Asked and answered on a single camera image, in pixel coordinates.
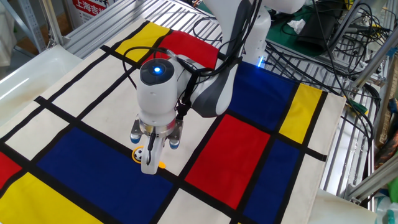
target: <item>metal pole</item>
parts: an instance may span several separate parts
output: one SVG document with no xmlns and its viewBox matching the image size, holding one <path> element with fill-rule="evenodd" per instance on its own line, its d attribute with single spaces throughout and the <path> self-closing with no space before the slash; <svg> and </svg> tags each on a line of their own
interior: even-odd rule
<svg viewBox="0 0 398 224">
<path fill-rule="evenodd" d="M 40 30 L 39 24 L 37 23 L 37 19 L 35 14 L 33 13 L 32 6 L 30 5 L 29 0 L 18 0 L 18 3 L 24 13 L 25 19 L 27 21 L 27 25 L 29 26 L 29 30 L 32 31 L 34 35 L 34 45 L 39 46 L 39 53 L 43 52 L 46 49 L 46 44 L 44 42 L 44 38 L 42 32 Z"/>
<path fill-rule="evenodd" d="M 328 44 L 330 50 L 335 49 L 335 47 L 338 44 L 338 41 L 345 34 L 346 29 L 352 23 L 354 16 L 358 13 L 359 7 L 357 7 L 357 5 L 361 2 L 362 0 L 354 1 L 353 5 L 351 6 L 351 9 L 348 11 L 346 17 L 343 19 L 343 22 L 341 22 L 341 25 L 338 27 L 336 34 L 333 36 L 332 40 Z"/>
<path fill-rule="evenodd" d="M 368 196 L 398 176 L 398 154 L 355 187 L 347 188 L 345 199 L 362 202 Z"/>
<path fill-rule="evenodd" d="M 41 51 L 41 47 L 38 44 L 37 41 L 35 41 L 35 37 L 33 33 L 29 30 L 29 28 L 25 25 L 24 21 L 18 16 L 17 12 L 11 7 L 11 5 L 7 2 L 7 0 L 0 0 L 0 2 L 3 4 L 3 6 L 10 12 L 10 14 L 13 16 L 15 21 L 18 23 L 18 25 L 21 27 L 21 29 L 24 31 L 24 33 L 28 36 L 30 41 L 35 45 L 35 47 Z"/>
<path fill-rule="evenodd" d="M 50 24 L 49 33 L 51 33 L 53 41 L 57 44 L 63 45 L 63 37 L 61 35 L 60 26 L 58 25 L 51 0 L 40 0 L 40 5 L 42 6 L 42 10 L 45 12 L 47 23 Z"/>
<path fill-rule="evenodd" d="M 353 91 L 360 90 L 363 85 L 370 79 L 373 73 L 379 68 L 381 62 L 386 58 L 386 54 L 391 49 L 391 47 L 395 47 L 398 41 L 398 29 L 394 29 L 394 31 L 390 34 L 386 42 L 380 49 L 376 52 L 372 60 L 368 63 L 365 69 L 359 74 L 358 78 L 351 84 L 351 89 Z"/>
</svg>

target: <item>yellow rectangle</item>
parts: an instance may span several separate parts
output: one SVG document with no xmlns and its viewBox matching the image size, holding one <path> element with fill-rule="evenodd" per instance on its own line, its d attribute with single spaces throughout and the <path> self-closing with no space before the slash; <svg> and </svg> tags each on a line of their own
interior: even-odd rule
<svg viewBox="0 0 398 224">
<path fill-rule="evenodd" d="M 153 22 L 148 23 L 140 32 L 138 32 L 131 39 L 125 40 L 116 49 L 116 52 L 124 55 L 124 53 L 132 47 L 152 47 L 156 41 L 166 35 L 170 29 L 164 28 L 154 24 Z M 126 57 L 138 62 L 149 50 L 137 49 L 127 53 Z"/>
<path fill-rule="evenodd" d="M 0 198 L 0 222 L 101 223 L 30 173 L 15 181 Z"/>
<path fill-rule="evenodd" d="M 321 95 L 321 90 L 300 84 L 279 133 L 302 144 Z"/>
</svg>

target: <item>black line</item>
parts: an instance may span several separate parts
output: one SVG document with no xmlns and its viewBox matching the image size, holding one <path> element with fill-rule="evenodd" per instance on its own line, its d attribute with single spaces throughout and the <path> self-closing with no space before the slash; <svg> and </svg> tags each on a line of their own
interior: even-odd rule
<svg viewBox="0 0 398 224">
<path fill-rule="evenodd" d="M 109 53 L 110 55 L 112 55 L 113 57 L 116 57 L 117 59 L 120 59 L 123 61 L 123 55 L 117 53 L 116 51 L 112 50 L 110 47 L 103 45 L 101 48 L 101 50 L 103 50 L 106 53 Z M 139 64 L 138 62 L 135 62 L 131 59 L 129 59 L 128 57 L 124 58 L 124 61 L 130 65 L 132 65 L 133 67 L 136 68 L 141 68 L 141 64 Z"/>
<path fill-rule="evenodd" d="M 61 108 L 55 106 L 54 104 L 48 102 L 44 98 L 38 98 L 37 102 L 44 106 L 47 110 L 51 111 L 55 115 L 59 116 L 60 118 L 64 119 L 65 121 L 71 123 L 71 126 L 76 126 L 80 130 L 86 132 L 87 134 L 93 136 L 97 140 L 103 142 L 104 144 L 108 145 L 110 148 L 114 149 L 115 151 L 120 152 L 121 154 L 125 155 L 128 158 L 131 158 L 131 149 L 128 147 L 118 143 L 117 141 L 113 140 L 109 136 L 99 132 L 98 130 L 92 128 L 91 126 L 85 124 L 81 120 L 74 118 L 72 115 L 68 114 L 66 111 L 62 110 Z M 159 207 L 158 211 L 156 212 L 155 216 L 152 218 L 151 223 L 157 223 L 159 219 L 162 217 L 165 209 L 169 206 L 170 202 L 172 201 L 174 195 L 177 193 L 178 189 L 182 189 L 196 198 L 199 198 L 201 201 L 207 203 L 209 206 L 223 212 L 225 215 L 231 217 L 235 216 L 235 210 L 229 207 L 227 204 L 213 198 L 212 196 L 208 195 L 207 193 L 203 192 L 202 190 L 196 188 L 192 184 L 189 184 L 184 180 L 186 175 L 188 174 L 189 170 L 191 169 L 192 165 L 195 163 L 195 160 L 199 156 L 201 150 L 206 146 L 208 140 L 211 138 L 214 130 L 217 128 L 221 120 L 223 119 L 223 115 L 213 122 L 211 128 L 205 134 L 205 137 L 202 139 L 201 143 L 199 143 L 198 147 L 195 149 L 194 153 L 192 154 L 190 160 L 185 165 L 183 171 L 179 176 L 172 174 L 171 172 L 165 169 L 158 169 L 157 175 L 160 175 L 162 178 L 171 182 L 174 186 L 166 196 L 165 200 L 162 202 L 162 205 Z"/>
<path fill-rule="evenodd" d="M 242 115 L 240 115 L 240 114 L 238 114 L 238 113 L 236 113 L 236 112 L 234 112 L 232 110 L 227 110 L 226 114 L 228 114 L 228 115 L 230 115 L 230 116 L 232 116 L 232 117 L 234 117 L 234 118 L 236 118 L 236 119 L 238 119 L 238 120 L 240 120 L 242 122 L 250 124 L 251 126 L 257 128 L 258 130 L 260 130 L 262 132 L 265 132 L 267 134 L 270 134 L 271 136 L 275 135 L 278 140 L 280 140 L 280 141 L 282 141 L 282 142 L 284 142 L 284 143 L 286 143 L 286 144 L 288 144 L 288 145 L 290 145 L 290 146 L 292 146 L 292 147 L 294 147 L 296 149 L 303 150 L 306 154 L 308 154 L 309 156 L 314 157 L 315 159 L 318 159 L 318 160 L 320 160 L 322 162 L 326 162 L 326 158 L 327 158 L 326 155 L 321 154 L 321 153 L 319 153 L 317 151 L 314 151 L 312 149 L 309 149 L 307 147 L 303 148 L 300 143 L 291 140 L 290 138 L 284 136 L 283 134 L 279 134 L 276 131 L 271 131 L 270 129 L 268 129 L 268 128 L 260 125 L 260 124 L 257 124 L 255 122 L 251 121 L 250 119 L 248 119 L 248 118 L 246 118 L 246 117 L 244 117 L 244 116 L 242 116 Z"/>
<path fill-rule="evenodd" d="M 235 215 L 235 209 L 231 208 L 224 202 L 221 202 L 211 195 L 208 195 L 206 192 L 198 189 L 194 185 L 184 181 L 183 178 L 180 176 L 176 176 L 165 169 L 159 169 L 158 174 L 168 180 L 169 182 L 173 183 L 174 186 L 181 188 L 182 190 L 186 191 L 190 195 L 198 198 L 202 202 L 205 202 L 207 205 L 213 207 L 216 210 L 224 213 L 225 215 L 232 217 Z"/>
<path fill-rule="evenodd" d="M 275 135 L 272 135 L 268 142 L 266 147 L 264 148 L 261 157 L 259 159 L 259 162 L 257 163 L 256 168 L 254 169 L 254 172 L 250 178 L 250 181 L 248 183 L 248 186 L 246 187 L 246 190 L 244 191 L 241 201 L 238 204 L 238 207 L 236 208 L 236 215 L 234 217 L 231 217 L 230 224 L 232 223 L 237 223 L 242 220 L 243 218 L 243 211 L 246 208 L 246 205 L 249 202 L 250 196 L 254 190 L 254 187 L 257 184 L 257 181 L 260 177 L 261 171 L 264 168 L 264 165 L 266 164 L 267 158 L 269 153 L 271 152 L 272 147 L 274 146 L 276 137 Z"/>
<path fill-rule="evenodd" d="M 166 198 L 164 198 L 162 204 L 157 209 L 155 215 L 151 218 L 149 224 L 156 224 L 159 222 L 160 218 L 162 218 L 164 212 L 166 211 L 167 207 L 170 205 L 171 201 L 173 200 L 175 194 L 179 190 L 177 185 L 174 185 L 170 192 L 167 194 Z"/>
<path fill-rule="evenodd" d="M 216 128 L 218 127 L 218 125 L 221 123 L 221 121 L 224 118 L 224 114 L 218 116 L 213 124 L 211 124 L 210 128 L 208 129 L 208 131 L 206 132 L 205 136 L 203 137 L 203 139 L 200 141 L 199 145 L 197 146 L 197 148 L 193 151 L 191 157 L 189 158 L 188 162 L 185 164 L 184 168 L 182 169 L 179 178 L 181 178 L 182 180 L 184 180 L 189 171 L 191 170 L 191 168 L 193 167 L 194 163 L 196 162 L 196 160 L 198 159 L 200 153 L 202 152 L 202 150 L 205 148 L 207 142 L 210 140 L 211 136 L 213 135 L 214 131 L 216 130 Z"/>
<path fill-rule="evenodd" d="M 23 175 L 26 174 L 26 170 L 21 169 L 20 171 L 16 172 L 14 175 L 12 175 L 3 185 L 3 187 L 0 189 L 0 198 L 6 193 L 7 189 L 13 184 L 15 181 L 20 179 Z"/>
<path fill-rule="evenodd" d="M 93 136 L 95 139 L 97 139 L 97 140 L 101 141 L 102 143 L 106 144 L 110 148 L 120 152 L 121 154 L 125 155 L 128 158 L 131 158 L 132 150 L 129 149 L 128 147 L 126 147 L 126 146 L 122 145 L 121 143 L 115 141 L 111 137 L 109 137 L 106 134 L 96 130 L 95 128 L 92 128 L 91 126 L 89 126 L 86 123 L 82 122 L 78 118 L 73 117 L 72 115 L 70 115 L 66 111 L 62 110 L 58 106 L 55 106 L 54 104 L 50 103 L 49 101 L 47 101 L 44 98 L 38 98 L 37 102 L 40 105 L 44 106 L 47 110 L 51 111 L 53 114 L 57 115 L 58 117 L 64 119 L 66 122 L 70 123 L 70 126 L 72 128 L 73 127 L 77 127 L 78 129 L 84 131 L 85 133 Z M 58 142 L 59 140 L 60 140 L 60 138 L 58 137 L 58 135 L 53 139 L 53 141 L 55 143 Z M 49 150 L 51 150 L 51 148 L 52 147 L 50 147 L 50 146 L 48 146 L 48 147 L 46 146 L 42 151 L 47 151 L 48 152 Z M 32 161 L 39 161 L 45 154 L 46 154 L 46 152 L 38 153 L 34 157 L 34 159 Z"/>
<path fill-rule="evenodd" d="M 296 161 L 296 165 L 294 167 L 293 173 L 290 176 L 290 180 L 287 185 L 287 188 L 286 188 L 286 191 L 284 194 L 284 198 L 282 199 L 282 203 L 278 209 L 278 213 L 277 213 L 274 223 L 281 223 L 281 221 L 285 215 L 285 211 L 289 204 L 290 196 L 292 195 L 292 191 L 293 191 L 295 182 L 297 180 L 297 176 L 299 175 L 300 168 L 301 168 L 302 162 L 304 160 L 305 153 L 310 152 L 310 150 L 311 150 L 308 148 L 308 144 L 310 142 L 315 125 L 317 124 L 317 120 L 321 113 L 323 104 L 325 103 L 326 97 L 327 97 L 327 93 L 322 92 L 321 97 L 317 103 L 317 107 L 315 108 L 315 111 L 312 115 L 310 125 L 308 126 L 307 132 L 305 133 L 303 144 L 301 145 L 300 148 L 298 148 L 298 149 L 300 149 L 300 154 L 298 155 L 298 159 Z"/>
<path fill-rule="evenodd" d="M 230 115 L 230 116 L 232 116 L 232 117 L 234 117 L 234 118 L 236 118 L 236 119 L 238 119 L 238 120 L 240 120 L 240 121 L 242 121 L 244 123 L 247 123 L 247 124 L 249 124 L 249 125 L 251 125 L 251 126 L 257 128 L 258 130 L 260 130 L 262 132 L 265 132 L 267 134 L 276 134 L 277 133 L 276 131 L 273 131 L 273 130 L 267 128 L 267 127 L 264 127 L 263 125 L 258 124 L 256 122 L 250 120 L 249 118 L 238 114 L 237 112 L 235 112 L 233 110 L 228 109 L 226 114 L 228 114 L 228 115 Z"/>
<path fill-rule="evenodd" d="M 77 76 L 75 76 L 72 80 L 66 83 L 61 89 L 59 89 L 56 93 L 54 93 L 49 101 L 53 102 L 57 99 L 62 93 L 65 93 L 73 84 L 83 78 L 91 69 L 93 69 L 97 64 L 105 60 L 109 56 L 108 53 L 103 54 L 101 57 L 97 58 L 93 63 L 89 64 L 83 71 L 81 71 Z"/>
<path fill-rule="evenodd" d="M 308 147 L 303 147 L 300 143 L 295 142 L 294 140 L 291 140 L 290 138 L 284 136 L 283 134 L 277 134 L 276 138 L 278 140 L 282 141 L 283 143 L 286 143 L 300 151 L 303 151 L 304 153 L 313 157 L 314 159 L 318 159 L 319 161 L 326 162 L 326 159 L 328 157 L 327 155 L 319 153 L 319 152 L 312 150 Z"/>
<path fill-rule="evenodd" d="M 44 110 L 43 106 L 39 106 L 35 110 L 33 110 L 26 118 L 24 118 L 19 124 L 17 124 L 14 128 L 11 129 L 5 136 L 0 139 L 0 142 L 8 141 L 15 133 L 17 133 L 21 128 L 23 128 L 31 119 L 37 116 L 40 112 Z"/>
<path fill-rule="evenodd" d="M 5 143 L 0 143 L 0 151 L 3 152 L 7 157 L 12 159 L 18 165 L 20 165 L 25 171 L 31 173 L 33 176 L 38 178 L 40 181 L 54 189 L 60 195 L 64 196 L 76 206 L 80 207 L 90 215 L 97 218 L 103 223 L 121 223 L 119 220 L 113 218 L 104 210 L 98 208 L 96 205 L 83 198 L 81 195 L 77 194 L 66 185 L 61 183 L 56 178 L 52 177 L 48 173 L 44 172 L 42 169 L 38 168 L 35 164 L 31 163 L 24 156 L 20 155 L 18 152 L 13 150 Z"/>
<path fill-rule="evenodd" d="M 64 137 L 70 130 L 72 130 L 73 125 L 69 124 L 66 128 L 62 129 L 35 157 L 31 160 L 32 163 L 38 163 L 54 146 Z"/>
<path fill-rule="evenodd" d="M 132 32 L 131 34 L 129 34 L 127 37 L 125 37 L 123 40 L 120 40 L 119 42 L 116 42 L 111 48 L 112 50 L 116 50 L 118 47 L 120 47 L 120 45 L 128 39 L 133 38 L 136 34 L 138 34 L 139 32 L 141 32 L 143 30 L 143 28 L 148 25 L 148 23 L 150 23 L 150 21 L 145 21 L 141 24 L 140 27 L 138 27 L 134 32 Z"/>
<path fill-rule="evenodd" d="M 282 203 L 280 204 L 277 215 L 275 217 L 275 220 L 274 220 L 275 224 L 281 223 L 282 219 L 285 215 L 285 211 L 286 211 L 287 205 L 289 204 L 290 196 L 292 195 L 293 187 L 296 183 L 297 176 L 299 175 L 300 168 L 301 168 L 301 165 L 304 160 L 304 156 L 305 156 L 305 153 L 303 151 L 300 151 L 300 154 L 298 155 L 296 164 L 293 168 L 292 175 L 290 176 L 289 183 L 287 184 L 285 194 L 282 199 Z"/>
<path fill-rule="evenodd" d="M 115 90 L 136 68 L 131 67 L 127 73 L 124 73 L 119 77 L 107 90 L 100 94 L 95 101 L 91 102 L 78 116 L 77 119 L 83 119 L 88 113 L 90 113 L 96 106 L 98 106 L 107 96 L 109 96 L 113 90 Z"/>
<path fill-rule="evenodd" d="M 258 224 L 257 222 L 251 220 L 249 217 L 245 217 L 245 216 L 242 216 L 242 218 L 240 219 L 239 222 L 244 223 L 244 224 Z"/>
<path fill-rule="evenodd" d="M 287 100 L 287 104 L 285 105 L 285 109 L 282 112 L 282 114 L 280 115 L 279 121 L 275 127 L 275 131 L 277 133 L 279 133 L 280 128 L 282 127 L 282 125 L 286 119 L 286 116 L 289 113 L 290 107 L 292 106 L 292 103 L 293 103 L 294 96 L 296 95 L 296 92 L 297 92 L 299 86 L 300 86 L 300 84 L 295 84 L 292 88 L 292 91 L 290 92 L 290 96 L 289 96 L 289 99 Z"/>
<path fill-rule="evenodd" d="M 162 37 L 159 37 L 159 38 L 156 40 L 156 42 L 153 44 L 152 47 L 153 47 L 153 48 L 157 48 L 157 47 L 160 45 L 160 43 L 162 43 L 162 41 L 163 41 L 168 35 L 170 35 L 172 32 L 173 32 L 173 30 L 170 29 L 165 35 L 163 35 Z M 144 63 L 144 62 L 149 58 L 149 56 L 151 56 L 153 53 L 155 53 L 154 50 L 149 50 L 149 51 L 140 59 L 140 61 L 138 61 L 138 63 L 139 63 L 140 65 L 142 65 L 142 63 Z"/>
<path fill-rule="evenodd" d="M 310 125 L 308 125 L 307 132 L 305 133 L 305 137 L 303 140 L 303 146 L 305 146 L 305 147 L 308 147 L 308 144 L 310 143 L 313 130 L 315 129 L 315 125 L 317 124 L 319 115 L 321 113 L 323 105 L 325 104 L 325 100 L 326 100 L 327 96 L 328 96 L 328 93 L 323 91 L 321 94 L 321 97 L 318 100 L 317 107 L 315 108 L 315 111 L 313 112 Z"/>
</svg>

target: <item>small yellow object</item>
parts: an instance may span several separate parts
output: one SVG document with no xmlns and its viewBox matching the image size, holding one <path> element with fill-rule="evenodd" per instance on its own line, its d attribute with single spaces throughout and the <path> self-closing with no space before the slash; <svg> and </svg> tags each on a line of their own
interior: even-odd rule
<svg viewBox="0 0 398 224">
<path fill-rule="evenodd" d="M 134 162 L 136 162 L 136 163 L 138 163 L 138 164 L 141 164 L 141 161 L 138 161 L 135 157 L 134 157 L 134 153 L 138 150 L 138 149 L 142 149 L 144 146 L 138 146 L 138 147 L 136 147 L 133 151 L 132 151 L 132 153 L 131 153 L 131 157 L 132 157 L 132 159 L 134 160 Z"/>
<path fill-rule="evenodd" d="M 142 148 L 144 148 L 144 146 L 138 146 L 138 147 L 136 147 L 136 148 L 132 151 L 132 153 L 131 153 L 132 159 L 134 160 L 134 162 L 136 162 L 136 163 L 138 163 L 138 164 L 141 164 L 141 161 L 138 161 L 138 160 L 134 157 L 134 153 L 135 153 L 138 149 L 142 149 Z M 159 162 L 159 168 L 161 168 L 161 169 L 166 169 L 166 164 L 164 164 L 164 162 L 160 161 L 160 162 Z"/>
<path fill-rule="evenodd" d="M 159 162 L 159 168 L 166 169 L 166 164 L 164 164 L 162 161 L 160 161 Z"/>
</svg>

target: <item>blue rectangle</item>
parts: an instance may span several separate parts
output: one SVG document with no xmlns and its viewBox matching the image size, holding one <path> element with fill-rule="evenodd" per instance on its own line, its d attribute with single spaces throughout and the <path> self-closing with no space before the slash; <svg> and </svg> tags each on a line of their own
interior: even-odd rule
<svg viewBox="0 0 398 224">
<path fill-rule="evenodd" d="M 229 108 L 274 130 L 296 83 L 255 65 L 242 62 L 234 81 Z"/>
<path fill-rule="evenodd" d="M 298 156 L 298 149 L 275 141 L 244 209 L 245 216 L 260 224 L 274 222 Z"/>
<path fill-rule="evenodd" d="M 74 128 L 38 166 L 123 223 L 148 223 L 172 188 L 158 175 Z"/>
</svg>

